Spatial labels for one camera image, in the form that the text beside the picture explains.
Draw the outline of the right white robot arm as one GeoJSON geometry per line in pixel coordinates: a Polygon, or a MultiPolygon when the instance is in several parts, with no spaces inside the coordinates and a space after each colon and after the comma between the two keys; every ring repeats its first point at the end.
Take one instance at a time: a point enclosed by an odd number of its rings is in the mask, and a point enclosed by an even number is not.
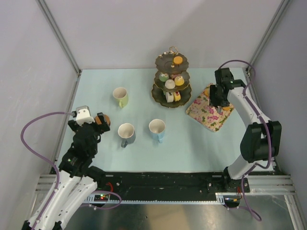
{"type": "Polygon", "coordinates": [[[214,72],[216,83],[209,89],[209,105],[217,110],[233,105],[246,131],[240,143],[240,155],[223,171],[222,188],[235,192],[255,167],[267,169],[279,153],[282,125],[268,118],[247,92],[242,80],[234,79],[229,68],[214,72]]]}

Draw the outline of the yellow round pastry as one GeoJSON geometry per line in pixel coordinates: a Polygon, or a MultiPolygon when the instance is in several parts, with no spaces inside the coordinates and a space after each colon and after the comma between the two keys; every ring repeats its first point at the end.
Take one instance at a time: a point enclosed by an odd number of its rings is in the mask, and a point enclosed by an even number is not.
{"type": "Polygon", "coordinates": [[[185,83],[185,80],[182,76],[176,76],[174,82],[176,86],[181,86],[185,83]]]}

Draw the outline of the white cup pastry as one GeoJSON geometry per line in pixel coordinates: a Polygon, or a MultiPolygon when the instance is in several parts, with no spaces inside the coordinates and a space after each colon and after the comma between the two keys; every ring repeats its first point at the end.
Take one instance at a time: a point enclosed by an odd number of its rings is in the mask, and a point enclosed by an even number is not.
{"type": "Polygon", "coordinates": [[[174,101],[174,96],[172,92],[166,92],[165,98],[167,103],[172,103],[174,101]]]}

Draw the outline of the white cupcake pastry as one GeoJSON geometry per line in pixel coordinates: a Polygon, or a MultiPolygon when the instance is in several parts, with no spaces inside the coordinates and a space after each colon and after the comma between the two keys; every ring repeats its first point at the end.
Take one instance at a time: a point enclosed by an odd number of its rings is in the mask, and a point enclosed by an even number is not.
{"type": "Polygon", "coordinates": [[[172,80],[172,79],[168,79],[166,82],[165,82],[165,87],[167,89],[173,89],[175,88],[175,82],[172,80]]]}

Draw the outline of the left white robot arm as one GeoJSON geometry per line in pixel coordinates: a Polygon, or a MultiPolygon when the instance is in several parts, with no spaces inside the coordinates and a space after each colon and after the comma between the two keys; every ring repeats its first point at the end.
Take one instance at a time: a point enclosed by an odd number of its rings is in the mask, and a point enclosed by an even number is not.
{"type": "Polygon", "coordinates": [[[74,132],[72,143],[59,166],[52,165],[56,178],[35,214],[26,220],[24,230],[63,230],[68,221],[95,190],[106,187],[106,173],[92,166],[101,135],[110,130],[110,119],[103,113],[92,117],[88,108],[70,113],[74,132]]]}

